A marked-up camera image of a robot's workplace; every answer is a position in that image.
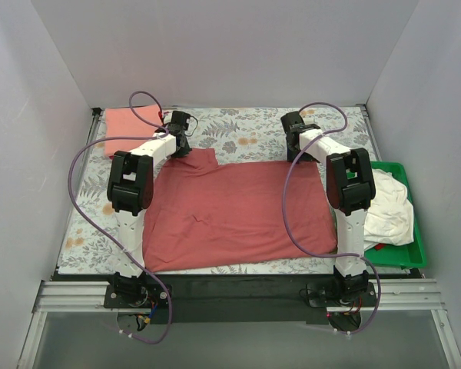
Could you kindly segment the dusty rose t shirt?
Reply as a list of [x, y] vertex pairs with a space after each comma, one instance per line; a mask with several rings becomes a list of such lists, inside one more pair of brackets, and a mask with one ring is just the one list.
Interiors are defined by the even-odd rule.
[[144, 216], [151, 271], [179, 271], [330, 253], [337, 233], [317, 165], [221, 165], [212, 149], [168, 160]]

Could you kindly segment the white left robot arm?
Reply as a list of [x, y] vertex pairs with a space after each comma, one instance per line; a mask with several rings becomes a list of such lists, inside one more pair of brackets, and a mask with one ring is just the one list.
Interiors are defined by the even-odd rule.
[[154, 170], [169, 158], [188, 155], [187, 131], [192, 115], [175, 110], [151, 140], [130, 151], [117, 151], [108, 179], [108, 200], [115, 212], [118, 242], [124, 250], [114, 263], [112, 287], [133, 308], [146, 303], [149, 290], [143, 277], [144, 216], [154, 196]]

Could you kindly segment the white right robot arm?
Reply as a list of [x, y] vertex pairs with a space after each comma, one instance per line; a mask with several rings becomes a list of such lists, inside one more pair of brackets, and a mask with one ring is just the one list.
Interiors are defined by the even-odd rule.
[[326, 172], [327, 200], [337, 221], [337, 254], [333, 276], [306, 287], [315, 304], [335, 301], [350, 305], [368, 292], [369, 274], [364, 257], [367, 211], [376, 194], [370, 156], [366, 149], [352, 149], [327, 136], [316, 124], [306, 124], [298, 111], [281, 117], [287, 158], [296, 164], [304, 154], [320, 162]]

